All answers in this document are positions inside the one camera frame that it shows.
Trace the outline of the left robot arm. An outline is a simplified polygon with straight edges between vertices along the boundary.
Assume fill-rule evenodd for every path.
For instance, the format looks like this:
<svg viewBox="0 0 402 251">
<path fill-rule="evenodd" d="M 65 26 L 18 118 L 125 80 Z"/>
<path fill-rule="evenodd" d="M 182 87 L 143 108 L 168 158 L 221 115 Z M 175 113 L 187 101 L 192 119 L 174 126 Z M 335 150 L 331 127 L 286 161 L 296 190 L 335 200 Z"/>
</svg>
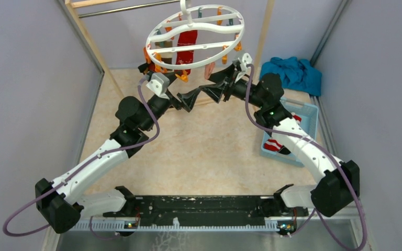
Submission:
<svg viewBox="0 0 402 251">
<path fill-rule="evenodd" d="M 67 232 L 82 218 L 102 214 L 130 216 L 135 212 L 136 198 L 124 186 L 89 196 L 83 193 L 112 168 L 156 139 L 145 132 L 158 130 L 158 119 L 169 108 L 189 108 L 168 90 L 176 79 L 186 81 L 188 74 L 188 70 L 145 73 L 137 86 L 139 96 L 127 96 L 120 101 L 115 113 L 119 126 L 103 145 L 65 174 L 52 181 L 43 178 L 36 183 L 36 208 L 56 233 Z"/>
</svg>

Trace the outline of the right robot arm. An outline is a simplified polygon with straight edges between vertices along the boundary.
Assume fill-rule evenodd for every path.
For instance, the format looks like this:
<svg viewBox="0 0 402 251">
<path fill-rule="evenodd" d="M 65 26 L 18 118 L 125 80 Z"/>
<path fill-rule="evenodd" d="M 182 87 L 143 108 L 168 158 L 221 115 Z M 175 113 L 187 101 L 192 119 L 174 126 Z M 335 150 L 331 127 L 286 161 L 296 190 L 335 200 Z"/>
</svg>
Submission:
<svg viewBox="0 0 402 251">
<path fill-rule="evenodd" d="M 253 76 L 245 82 L 242 77 L 254 66 L 234 65 L 207 73 L 213 82 L 212 88 L 228 100 L 237 97 L 246 105 L 259 109 L 250 114 L 250 121 L 269 134 L 277 143 L 286 147 L 312 174 L 316 184 L 308 186 L 286 185 L 275 193 L 274 210 L 279 215 L 288 215 L 294 208 L 314 208 L 326 217 L 335 215 L 351 203 L 355 203 L 360 216 L 364 211 L 359 201 L 360 169 L 354 161 L 343 162 L 330 154 L 312 136 L 303 130 L 294 116 L 282 104 L 284 95 L 278 74 L 267 73 L 254 85 Z"/>
</svg>

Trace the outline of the white round clip hanger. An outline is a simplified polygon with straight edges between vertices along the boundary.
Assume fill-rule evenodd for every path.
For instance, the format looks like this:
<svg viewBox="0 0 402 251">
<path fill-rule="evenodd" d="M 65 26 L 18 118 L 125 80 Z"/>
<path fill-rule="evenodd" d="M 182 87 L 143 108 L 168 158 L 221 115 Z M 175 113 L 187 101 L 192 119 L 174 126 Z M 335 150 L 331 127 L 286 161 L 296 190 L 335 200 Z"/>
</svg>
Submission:
<svg viewBox="0 0 402 251">
<path fill-rule="evenodd" d="M 218 4 L 193 7 L 191 1 L 180 1 L 180 8 L 146 39 L 145 63 L 154 63 L 156 71 L 175 72 L 187 82 L 192 69 L 205 67 L 205 76 L 209 76 L 217 62 L 226 65 L 231 52 L 242 51 L 245 22 L 239 11 Z M 164 48 L 167 40 L 173 41 L 173 47 Z M 172 64 L 162 61 L 164 52 L 174 53 Z"/>
</svg>

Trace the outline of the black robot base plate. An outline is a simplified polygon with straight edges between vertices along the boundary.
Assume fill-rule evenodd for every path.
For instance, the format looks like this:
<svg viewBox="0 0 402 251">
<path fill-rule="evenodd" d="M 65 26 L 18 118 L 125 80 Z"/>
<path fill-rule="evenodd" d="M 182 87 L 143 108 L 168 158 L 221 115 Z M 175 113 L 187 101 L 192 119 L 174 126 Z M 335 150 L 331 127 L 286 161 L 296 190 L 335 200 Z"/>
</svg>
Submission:
<svg viewBox="0 0 402 251">
<path fill-rule="evenodd" d="M 283 208 L 273 196 L 137 196 L 104 217 L 132 217 L 140 226 L 263 226 L 270 217 L 308 216 L 307 209 Z"/>
</svg>

